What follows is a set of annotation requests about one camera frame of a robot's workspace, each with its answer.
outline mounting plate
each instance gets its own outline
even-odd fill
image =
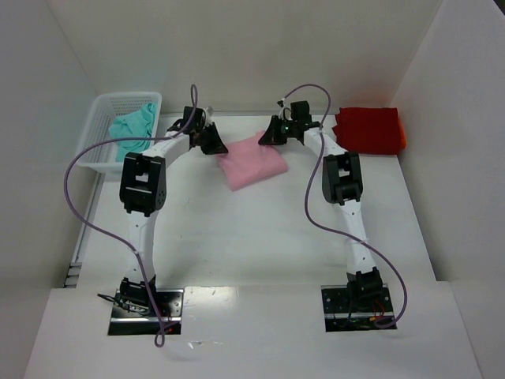
[[[374,316],[374,306],[376,312],[380,313],[380,306],[376,302],[359,304],[354,307],[351,313],[350,322],[347,322],[349,315],[349,292],[346,286],[325,286],[321,287],[321,296],[323,299],[324,324],[326,332],[352,332],[365,330],[382,330],[375,326],[370,317]],[[384,316],[380,323],[386,324],[395,316],[389,289],[383,288],[379,296],[380,305],[384,307]],[[396,329],[396,325],[387,329]]]
[[[165,323],[174,323],[165,334],[181,334],[182,301],[184,290],[157,290],[156,304]],[[109,323],[109,336],[155,335],[159,330],[158,318],[151,311],[149,315],[129,312],[119,306],[112,307]]]

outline teal cloth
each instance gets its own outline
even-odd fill
[[[118,116],[109,126],[112,138],[123,137],[151,137],[152,127],[155,123],[157,104],[144,104],[138,111],[123,116]],[[118,142],[116,162],[125,160],[129,152],[142,152],[149,148],[150,141],[121,141]]]

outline red wire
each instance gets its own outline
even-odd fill
[[[383,317],[384,314],[386,313],[386,309],[384,308],[384,306],[381,304],[381,302],[379,300],[376,300],[376,303],[379,305],[380,309],[382,310],[382,314],[380,316]]]

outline cable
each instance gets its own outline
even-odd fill
[[[347,321],[344,324],[344,328],[348,328],[350,324],[350,317],[353,314],[353,298],[349,299],[349,313],[347,314]]]
[[[369,318],[370,321],[379,320],[384,316],[384,313],[377,316],[377,309],[375,304],[372,304],[372,310],[373,310],[373,316]]]
[[[77,217],[84,225],[90,227],[91,229],[95,229],[96,231],[98,231],[100,233],[108,235],[109,237],[112,237],[112,238],[118,240],[119,242],[124,243],[130,250],[132,250],[132,253],[135,254],[135,258],[137,259],[137,261],[139,263],[140,271],[142,272],[142,278],[144,279],[144,283],[146,284],[145,287],[148,292],[149,301],[151,302],[152,308],[156,313],[156,317],[158,318],[159,331],[156,333],[156,336],[155,336],[156,347],[163,347],[163,345],[165,344],[165,324],[163,323],[161,313],[159,312],[158,306],[156,306],[155,298],[154,298],[151,288],[148,284],[148,276],[145,273],[144,264],[142,263],[142,258],[140,258],[139,252],[135,249],[135,246],[133,246],[130,242],[128,242],[123,237],[120,237],[119,235],[116,235],[110,231],[106,231],[105,229],[102,229],[101,227],[97,227],[96,225],[94,225],[90,221],[86,220],[77,211],[77,209],[73,205],[72,200],[70,199],[70,195],[69,195],[69,176],[70,176],[70,172],[72,171],[73,166],[77,163],[77,161],[84,154],[86,154],[87,152],[91,151],[94,148],[98,148],[99,146],[103,146],[105,144],[112,144],[112,143],[116,143],[116,142],[121,142],[121,141],[167,141],[167,140],[171,140],[173,138],[178,137],[179,135],[184,133],[186,128],[189,126],[189,124],[193,120],[193,117],[196,112],[196,107],[198,105],[198,88],[196,88],[196,86],[194,84],[191,84],[191,102],[193,104],[193,110],[191,111],[191,115],[189,116],[187,123],[175,135],[170,136],[170,137],[123,137],[123,138],[114,138],[111,140],[102,141],[102,142],[98,142],[96,144],[92,144],[91,146],[88,146],[82,152],[77,154],[74,159],[72,159],[72,161],[70,162],[69,166],[66,169],[65,177],[63,178],[63,192],[65,194],[65,199],[66,199],[67,204],[70,207],[70,210],[75,215],[75,217]]]
[[[99,298],[102,298],[103,300],[107,300],[108,302],[116,303],[116,299],[113,298],[112,296],[109,295],[103,295],[103,294],[96,294]]]
[[[312,218],[312,216],[310,215],[310,212],[309,212],[309,194],[310,194],[310,189],[312,188],[312,183],[314,182],[314,178],[316,177],[317,169],[319,168],[319,166],[321,165],[321,161],[323,160],[323,154],[324,154],[323,123],[324,123],[324,120],[326,119],[326,117],[328,116],[328,113],[330,112],[331,97],[330,97],[330,94],[328,93],[328,91],[325,88],[321,87],[318,84],[308,83],[308,84],[299,85],[295,89],[293,89],[290,92],[288,92],[288,94],[286,96],[284,96],[284,98],[282,99],[282,101],[284,101],[285,99],[287,99],[289,96],[291,96],[297,90],[299,90],[301,88],[304,88],[304,87],[318,88],[321,91],[323,91],[326,94],[326,97],[328,98],[328,105],[327,105],[326,111],[324,112],[324,116],[323,116],[323,119],[321,120],[321,126],[320,126],[321,151],[320,151],[320,154],[319,154],[319,156],[317,158],[316,166],[314,167],[314,170],[312,171],[312,173],[310,175],[309,183],[307,184],[307,189],[305,191],[305,216],[307,217],[307,219],[309,220],[309,222],[312,225],[314,225],[315,227],[318,227],[319,229],[322,229],[324,231],[329,231],[329,232],[335,233],[337,235],[343,235],[344,237],[351,238],[354,241],[359,242],[364,247],[366,247],[367,249],[371,250],[373,253],[377,254],[384,262],[387,263],[387,265],[389,267],[391,267],[391,269],[393,270],[393,272],[395,273],[395,275],[398,277],[398,279],[400,281],[400,284],[402,285],[402,289],[403,289],[403,305],[402,305],[402,309],[400,310],[400,313],[398,314],[398,316],[396,318],[392,318],[391,322],[388,322],[387,324],[380,324],[377,321],[375,321],[375,326],[377,328],[381,328],[381,329],[390,328],[391,326],[396,325],[396,323],[398,322],[398,320],[400,320],[403,317],[403,314],[405,313],[405,309],[407,307],[408,298],[409,298],[409,295],[407,294],[407,287],[405,285],[405,282],[403,281],[403,278],[400,275],[400,273],[398,272],[398,270],[396,269],[396,267],[391,263],[391,261],[389,259],[386,258],[385,255],[383,255],[375,247],[370,246],[367,242],[359,239],[358,237],[356,237],[355,235],[352,235],[351,233],[347,233],[345,231],[339,231],[339,230],[336,230],[336,229],[332,229],[330,227],[325,227],[324,225],[321,225],[320,223],[317,223]]]
[[[380,316],[383,317],[384,314],[386,314],[386,309],[384,308],[384,306],[382,305],[382,302],[380,302],[379,300],[376,299],[376,303],[379,305],[380,307],[380,311],[381,311],[381,314]]]

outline pink cloth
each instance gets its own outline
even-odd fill
[[[287,171],[286,161],[277,150],[258,145],[263,134],[259,132],[254,137],[227,144],[228,154],[217,156],[232,191]]]

